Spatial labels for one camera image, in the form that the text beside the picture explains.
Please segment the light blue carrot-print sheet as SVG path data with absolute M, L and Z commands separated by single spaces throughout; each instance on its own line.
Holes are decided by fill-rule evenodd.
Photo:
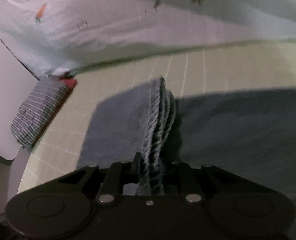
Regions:
M 296 0 L 0 0 L 0 39 L 38 77 L 279 38 L 296 38 Z

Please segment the grey striped folded garment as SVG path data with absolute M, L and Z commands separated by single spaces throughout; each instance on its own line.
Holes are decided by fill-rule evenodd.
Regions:
M 10 125 L 12 135 L 23 148 L 35 145 L 76 84 L 74 78 L 51 76 L 40 79 Z

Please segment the blue denim jeans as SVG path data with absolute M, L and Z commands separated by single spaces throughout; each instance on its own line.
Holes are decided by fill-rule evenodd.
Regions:
M 296 208 L 296 88 L 175 98 L 159 77 L 101 101 L 77 166 L 107 168 L 136 153 L 157 174 L 157 159 L 216 165 L 284 193 Z

